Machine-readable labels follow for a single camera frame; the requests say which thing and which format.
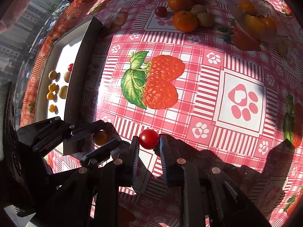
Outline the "orange-yellow cherry tomato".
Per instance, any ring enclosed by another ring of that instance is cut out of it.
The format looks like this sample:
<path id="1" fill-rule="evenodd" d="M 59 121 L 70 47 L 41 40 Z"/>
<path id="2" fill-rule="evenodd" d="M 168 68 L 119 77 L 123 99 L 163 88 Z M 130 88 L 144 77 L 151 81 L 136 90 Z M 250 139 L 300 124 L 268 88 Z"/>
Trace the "orange-yellow cherry tomato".
<path id="1" fill-rule="evenodd" d="M 109 134 L 105 131 L 98 131 L 93 135 L 93 141 L 98 146 L 103 146 L 109 142 Z"/>

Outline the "small yellow cherry tomato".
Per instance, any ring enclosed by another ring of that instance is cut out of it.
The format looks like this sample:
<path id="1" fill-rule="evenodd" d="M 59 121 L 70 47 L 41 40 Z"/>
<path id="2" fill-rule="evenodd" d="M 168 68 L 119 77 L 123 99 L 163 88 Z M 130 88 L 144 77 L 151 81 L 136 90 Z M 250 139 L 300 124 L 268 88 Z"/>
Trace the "small yellow cherry tomato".
<path id="1" fill-rule="evenodd" d="M 49 106 L 49 112 L 55 113 L 55 112 L 57 112 L 57 111 L 58 111 L 57 106 L 55 106 L 55 105 L 50 105 L 50 106 Z"/>

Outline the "large yellow cherry tomato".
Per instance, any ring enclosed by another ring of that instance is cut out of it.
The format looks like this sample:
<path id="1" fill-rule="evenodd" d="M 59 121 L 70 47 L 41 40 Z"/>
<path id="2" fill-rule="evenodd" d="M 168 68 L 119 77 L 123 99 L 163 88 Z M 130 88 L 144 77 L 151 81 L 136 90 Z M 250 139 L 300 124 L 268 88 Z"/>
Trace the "large yellow cherry tomato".
<path id="1" fill-rule="evenodd" d="M 59 88 L 59 86 L 55 83 L 52 83 L 48 86 L 49 92 L 57 92 L 58 88 Z"/>

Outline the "tan round longan fruit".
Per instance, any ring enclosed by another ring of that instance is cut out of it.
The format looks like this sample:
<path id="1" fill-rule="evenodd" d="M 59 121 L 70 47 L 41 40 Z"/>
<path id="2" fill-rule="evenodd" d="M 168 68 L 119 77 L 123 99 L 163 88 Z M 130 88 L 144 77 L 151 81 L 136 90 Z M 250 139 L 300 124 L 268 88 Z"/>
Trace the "tan round longan fruit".
<path id="1" fill-rule="evenodd" d="M 48 78 L 50 80 L 56 80 L 57 76 L 58 76 L 58 73 L 55 70 L 50 71 L 48 74 Z"/>

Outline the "orange mandarin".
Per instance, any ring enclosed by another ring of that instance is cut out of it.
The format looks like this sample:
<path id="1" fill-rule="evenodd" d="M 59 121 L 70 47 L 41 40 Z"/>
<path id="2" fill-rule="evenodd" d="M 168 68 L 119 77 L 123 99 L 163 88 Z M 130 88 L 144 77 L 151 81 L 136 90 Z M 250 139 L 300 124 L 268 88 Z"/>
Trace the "orange mandarin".
<path id="1" fill-rule="evenodd" d="M 168 7 L 174 12 L 190 11 L 193 6 L 193 0 L 168 0 Z"/>
<path id="2" fill-rule="evenodd" d="M 198 26 L 198 19 L 195 14 L 188 11 L 179 11 L 172 18 L 174 27 L 183 32 L 192 32 Z"/>

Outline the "white shallow tray box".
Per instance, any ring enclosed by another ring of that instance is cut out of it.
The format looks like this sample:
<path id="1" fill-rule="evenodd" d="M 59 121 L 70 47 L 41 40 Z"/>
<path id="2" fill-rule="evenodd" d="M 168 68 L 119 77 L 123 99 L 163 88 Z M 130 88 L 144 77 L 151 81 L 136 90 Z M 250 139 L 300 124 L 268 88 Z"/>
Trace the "white shallow tray box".
<path id="1" fill-rule="evenodd" d="M 81 105 L 84 95 L 85 77 L 91 56 L 103 25 L 95 17 L 85 20 L 59 38 L 52 46 L 42 72 L 36 105 L 35 122 L 60 117 L 69 124 L 81 124 Z M 50 80 L 48 74 L 55 70 L 56 80 Z M 55 83 L 57 92 L 49 92 L 48 86 Z M 62 86 L 68 86 L 67 98 L 58 95 Z M 55 105 L 58 111 L 49 112 L 49 106 Z"/>

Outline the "red checkered strawberry tablecloth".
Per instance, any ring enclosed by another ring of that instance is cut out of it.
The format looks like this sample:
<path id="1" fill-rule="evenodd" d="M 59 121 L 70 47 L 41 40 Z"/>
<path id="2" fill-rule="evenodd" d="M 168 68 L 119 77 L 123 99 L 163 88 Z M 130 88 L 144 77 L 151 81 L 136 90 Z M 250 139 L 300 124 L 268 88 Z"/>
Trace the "red checkered strawberry tablecloth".
<path id="1" fill-rule="evenodd" d="M 302 28 L 284 0 L 265 0 L 288 30 L 270 44 L 246 33 L 226 0 L 193 0 L 198 26 L 177 30 L 168 0 L 74 0 L 48 33 L 25 92 L 20 125 L 32 124 L 54 42 L 97 18 L 118 31 L 95 44 L 80 108 L 125 140 L 145 129 L 213 152 L 243 169 L 240 188 L 282 226 L 302 193 Z M 159 6 L 166 17 L 155 15 Z"/>

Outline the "dark red cherry tomato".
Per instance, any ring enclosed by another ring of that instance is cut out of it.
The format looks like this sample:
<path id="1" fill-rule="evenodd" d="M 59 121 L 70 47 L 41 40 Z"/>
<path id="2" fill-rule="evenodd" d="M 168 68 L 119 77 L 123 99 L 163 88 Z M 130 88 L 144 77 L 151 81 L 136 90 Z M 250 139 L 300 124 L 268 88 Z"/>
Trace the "dark red cherry tomato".
<path id="1" fill-rule="evenodd" d="M 167 8 L 165 6 L 159 6 L 155 9 L 155 15 L 158 17 L 166 17 Z"/>

